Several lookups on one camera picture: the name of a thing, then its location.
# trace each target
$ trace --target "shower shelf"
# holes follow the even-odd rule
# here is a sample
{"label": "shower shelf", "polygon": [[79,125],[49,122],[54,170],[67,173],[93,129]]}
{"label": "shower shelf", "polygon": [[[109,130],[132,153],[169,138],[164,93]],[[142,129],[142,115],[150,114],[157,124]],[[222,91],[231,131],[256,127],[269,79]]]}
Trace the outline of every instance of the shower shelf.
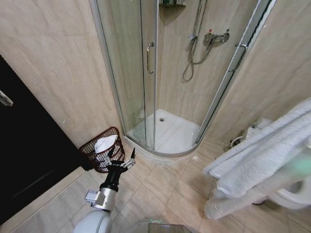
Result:
{"label": "shower shelf", "polygon": [[160,3],[160,6],[164,7],[164,8],[184,8],[186,7],[186,5],[183,4],[165,4],[165,3]]}

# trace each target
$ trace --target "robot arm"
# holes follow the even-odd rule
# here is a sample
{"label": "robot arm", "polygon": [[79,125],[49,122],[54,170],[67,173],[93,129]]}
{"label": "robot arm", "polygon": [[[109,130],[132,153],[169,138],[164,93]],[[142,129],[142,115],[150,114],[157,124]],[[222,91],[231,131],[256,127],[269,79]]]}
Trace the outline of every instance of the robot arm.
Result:
{"label": "robot arm", "polygon": [[100,190],[89,190],[86,194],[86,201],[97,210],[89,212],[74,229],[74,233],[111,233],[111,211],[115,206],[115,196],[118,192],[119,179],[122,173],[131,168],[135,162],[135,148],[131,158],[124,161],[111,161],[110,156],[113,149],[105,158],[108,168],[108,175]]}

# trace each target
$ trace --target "laundry basket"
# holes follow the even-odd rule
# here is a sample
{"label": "laundry basket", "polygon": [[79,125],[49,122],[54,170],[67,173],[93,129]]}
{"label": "laundry basket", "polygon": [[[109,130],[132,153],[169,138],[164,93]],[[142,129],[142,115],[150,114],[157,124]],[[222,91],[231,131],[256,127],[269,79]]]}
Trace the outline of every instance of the laundry basket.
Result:
{"label": "laundry basket", "polygon": [[[109,147],[108,149],[95,153],[94,145],[98,139],[102,137],[108,137],[111,135],[117,135],[118,138],[115,143]],[[108,169],[104,165],[104,157],[108,155],[110,150],[113,150],[112,155],[110,156],[111,160],[124,160],[125,152],[121,142],[119,130],[116,127],[110,127],[109,129],[102,132],[100,135],[96,136],[92,140],[85,143],[83,146],[79,148],[81,154],[85,155],[93,164],[94,169],[100,173],[107,173]]]}

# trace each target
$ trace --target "black door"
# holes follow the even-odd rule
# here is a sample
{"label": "black door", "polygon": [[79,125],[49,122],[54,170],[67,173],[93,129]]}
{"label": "black door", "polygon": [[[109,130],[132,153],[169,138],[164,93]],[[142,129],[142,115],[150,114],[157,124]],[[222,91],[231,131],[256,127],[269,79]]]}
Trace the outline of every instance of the black door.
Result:
{"label": "black door", "polygon": [[82,157],[2,57],[0,70],[0,90],[13,101],[0,102],[3,223],[81,165]]}

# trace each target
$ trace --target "toilet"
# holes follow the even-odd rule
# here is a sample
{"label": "toilet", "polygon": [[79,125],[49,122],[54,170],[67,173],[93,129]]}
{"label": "toilet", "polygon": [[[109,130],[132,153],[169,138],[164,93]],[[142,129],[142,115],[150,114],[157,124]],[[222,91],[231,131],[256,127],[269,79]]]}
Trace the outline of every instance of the toilet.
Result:
{"label": "toilet", "polygon": [[311,176],[287,188],[278,190],[268,199],[289,209],[302,209],[311,205]]}
{"label": "toilet", "polygon": [[[256,130],[261,130],[268,126],[272,121],[265,118],[258,119],[254,125],[256,125]],[[251,131],[249,129],[246,131],[247,136],[251,136]],[[305,157],[311,156],[311,137],[309,137],[301,145],[298,145],[293,149],[292,153],[302,155]],[[302,209],[311,205],[311,176],[306,179],[293,183],[289,187],[278,190],[277,192],[267,196],[265,199],[255,202],[257,204],[262,203],[264,200],[269,199],[276,204],[279,204],[288,209]]]}

